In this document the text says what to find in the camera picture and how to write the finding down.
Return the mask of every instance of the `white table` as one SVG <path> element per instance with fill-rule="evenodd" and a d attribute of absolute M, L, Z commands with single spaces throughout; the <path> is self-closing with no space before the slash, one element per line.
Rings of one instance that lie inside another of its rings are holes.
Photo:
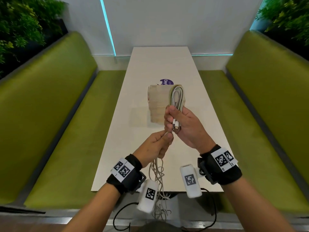
<path fill-rule="evenodd" d="M 133 153 L 151 133 L 164 129 L 150 122 L 147 100 L 149 85 L 161 79 L 184 87 L 185 106 L 199 117 L 214 141 L 232 153 L 188 48 L 134 47 L 91 191 L 102 187 L 121 157 Z M 185 191 L 179 167 L 197 167 L 199 153 L 174 137 L 164 157 L 164 191 Z M 148 168 L 142 170 L 147 177 Z M 209 191 L 223 191 L 205 178 L 199 183 Z"/>

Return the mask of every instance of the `right hand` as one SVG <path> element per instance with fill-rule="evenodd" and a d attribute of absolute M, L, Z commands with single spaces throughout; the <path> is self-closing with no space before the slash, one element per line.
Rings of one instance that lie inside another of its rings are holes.
<path fill-rule="evenodd" d="M 200 154 L 209 152 L 216 143 L 205 131 L 200 120 L 186 107 L 182 113 L 175 106 L 168 105 L 164 114 L 164 129 L 167 132 L 173 131 L 173 119 L 181 124 L 180 131 L 174 130 L 177 136 L 189 147 L 197 149 Z"/>

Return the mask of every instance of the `seat cushion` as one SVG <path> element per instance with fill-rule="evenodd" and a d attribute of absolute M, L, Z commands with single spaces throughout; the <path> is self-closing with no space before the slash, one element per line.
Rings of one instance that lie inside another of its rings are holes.
<path fill-rule="evenodd" d="M 64 132 L 25 205 L 81 208 L 102 154 L 125 71 L 100 71 Z"/>
<path fill-rule="evenodd" d="M 309 184 L 309 62 L 248 31 L 226 67 Z"/>
<path fill-rule="evenodd" d="M 0 204 L 25 186 L 95 69 L 72 32 L 0 81 Z"/>
<path fill-rule="evenodd" d="M 276 208 L 307 213 L 309 203 L 223 71 L 199 71 L 239 167 Z M 233 209 L 222 196 L 224 211 Z"/>

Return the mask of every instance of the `purple sticker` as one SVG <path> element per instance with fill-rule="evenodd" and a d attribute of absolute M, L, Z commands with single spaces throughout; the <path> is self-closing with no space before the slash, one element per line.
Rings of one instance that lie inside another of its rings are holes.
<path fill-rule="evenodd" d="M 172 82 L 169 79 L 162 79 L 160 81 L 161 81 L 161 85 L 173 85 L 174 84 L 174 82 Z"/>

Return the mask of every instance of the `left hand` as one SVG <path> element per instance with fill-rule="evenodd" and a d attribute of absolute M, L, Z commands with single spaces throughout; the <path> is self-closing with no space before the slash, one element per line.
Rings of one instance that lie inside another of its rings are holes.
<path fill-rule="evenodd" d="M 133 155 L 141 162 L 144 168 L 155 158 L 162 159 L 173 139 L 173 134 L 166 133 L 164 130 L 153 133 L 137 148 Z"/>

